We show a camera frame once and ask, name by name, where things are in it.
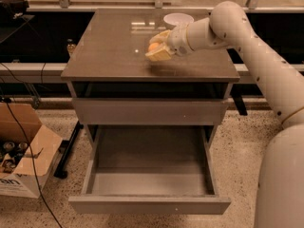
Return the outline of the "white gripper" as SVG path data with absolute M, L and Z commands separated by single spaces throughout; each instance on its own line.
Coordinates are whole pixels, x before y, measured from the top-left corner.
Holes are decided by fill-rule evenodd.
M 150 44 L 160 44 L 157 48 L 147 51 L 145 56 L 152 62 L 165 61 L 172 58 L 172 52 L 178 56 L 191 54 L 193 49 L 187 39 L 188 24 L 180 24 L 172 30 L 168 29 L 152 37 Z

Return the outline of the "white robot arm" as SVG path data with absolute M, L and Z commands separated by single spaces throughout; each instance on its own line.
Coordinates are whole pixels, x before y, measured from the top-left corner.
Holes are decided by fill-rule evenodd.
M 156 62 L 226 47 L 237 52 L 283 126 L 260 166 L 254 228 L 304 228 L 304 76 L 257 36 L 244 9 L 221 2 L 209 17 L 152 37 L 146 57 Z

